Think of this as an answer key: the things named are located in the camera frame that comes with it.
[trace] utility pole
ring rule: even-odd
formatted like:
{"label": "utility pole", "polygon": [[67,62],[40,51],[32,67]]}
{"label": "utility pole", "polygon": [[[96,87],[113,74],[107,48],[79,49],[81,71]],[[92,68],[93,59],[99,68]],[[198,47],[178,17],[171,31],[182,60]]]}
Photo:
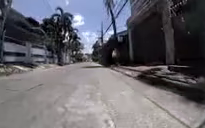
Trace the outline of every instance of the utility pole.
{"label": "utility pole", "polygon": [[101,43],[104,44],[104,28],[103,28],[103,22],[101,22]]}
{"label": "utility pole", "polygon": [[8,16],[8,13],[11,9],[11,6],[12,6],[12,0],[4,0],[5,2],[5,7],[3,9],[3,12],[4,12],[4,17],[3,17],[3,21],[2,21],[2,24],[1,24],[1,28],[0,28],[0,36],[1,36],[1,46],[0,46],[0,61],[3,63],[4,62],[4,58],[3,58],[3,43],[4,43],[4,40],[5,40],[5,23],[6,23],[6,19],[7,19],[7,16]]}

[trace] white wall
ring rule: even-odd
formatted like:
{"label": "white wall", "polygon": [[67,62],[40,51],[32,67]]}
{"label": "white wall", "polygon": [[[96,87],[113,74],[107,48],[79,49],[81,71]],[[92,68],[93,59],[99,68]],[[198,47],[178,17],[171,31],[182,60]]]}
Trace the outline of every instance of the white wall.
{"label": "white wall", "polygon": [[31,43],[25,46],[13,42],[4,42],[4,62],[6,63],[57,63],[57,57],[44,48],[33,48]]}

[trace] concrete wall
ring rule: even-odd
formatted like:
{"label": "concrete wall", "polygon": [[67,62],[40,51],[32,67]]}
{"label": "concrete wall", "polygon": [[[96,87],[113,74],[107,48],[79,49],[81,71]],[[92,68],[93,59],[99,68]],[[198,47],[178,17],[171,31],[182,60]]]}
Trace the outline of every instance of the concrete wall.
{"label": "concrete wall", "polygon": [[45,50],[43,45],[9,39],[4,42],[3,50],[5,63],[57,63],[56,55]]}
{"label": "concrete wall", "polygon": [[164,63],[165,39],[161,15],[154,13],[134,27],[132,43],[136,63]]}

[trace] road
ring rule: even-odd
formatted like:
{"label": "road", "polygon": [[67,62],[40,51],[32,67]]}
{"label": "road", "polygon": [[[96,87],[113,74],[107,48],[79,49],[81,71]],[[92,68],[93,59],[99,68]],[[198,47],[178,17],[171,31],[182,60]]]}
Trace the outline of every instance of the road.
{"label": "road", "polygon": [[94,63],[0,77],[0,128],[188,127],[135,84]]}

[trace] fence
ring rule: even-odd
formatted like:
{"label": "fence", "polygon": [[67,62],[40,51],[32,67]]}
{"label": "fence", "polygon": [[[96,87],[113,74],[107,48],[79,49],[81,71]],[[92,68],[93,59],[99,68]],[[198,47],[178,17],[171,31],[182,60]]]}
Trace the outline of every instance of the fence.
{"label": "fence", "polygon": [[6,37],[3,44],[5,63],[57,63],[56,55],[44,45],[23,42]]}

